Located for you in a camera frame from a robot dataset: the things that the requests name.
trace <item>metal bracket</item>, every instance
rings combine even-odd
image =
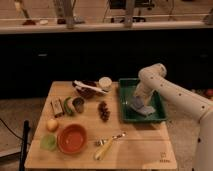
[[[209,14],[204,17],[203,22],[206,25],[213,25],[213,8],[210,10]]]
[[[126,0],[126,14],[124,26],[127,28],[132,27],[134,8],[135,8],[135,0]]]
[[[74,16],[73,16],[73,7],[75,6],[74,3],[71,3],[71,0],[53,0],[55,11],[57,18],[65,19],[67,28],[74,28]]]
[[[72,29],[74,28],[74,16],[71,0],[62,0],[62,4],[67,28]]]

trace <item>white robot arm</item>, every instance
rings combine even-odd
[[[155,90],[199,122],[200,134],[192,170],[213,171],[213,102],[167,81],[165,76],[166,68],[162,64],[141,69],[135,95],[148,104]]]

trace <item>terracotta bowl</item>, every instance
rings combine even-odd
[[[79,124],[65,127],[57,136],[58,147],[65,154],[81,152],[87,142],[86,130]]]

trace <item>green tray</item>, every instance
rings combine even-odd
[[[149,116],[143,116],[134,111],[130,106],[130,100],[133,96],[135,88],[139,83],[137,78],[121,78],[119,79],[119,97],[121,106],[121,117],[125,122],[162,122],[167,120],[165,110],[162,104],[160,95],[155,91],[150,101],[151,106],[156,110],[155,113]]]

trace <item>cable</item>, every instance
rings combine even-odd
[[[4,124],[4,126],[18,139],[22,140],[23,141],[23,138],[18,136],[15,132],[13,132],[12,129],[10,129],[7,124],[0,118],[0,121]]]

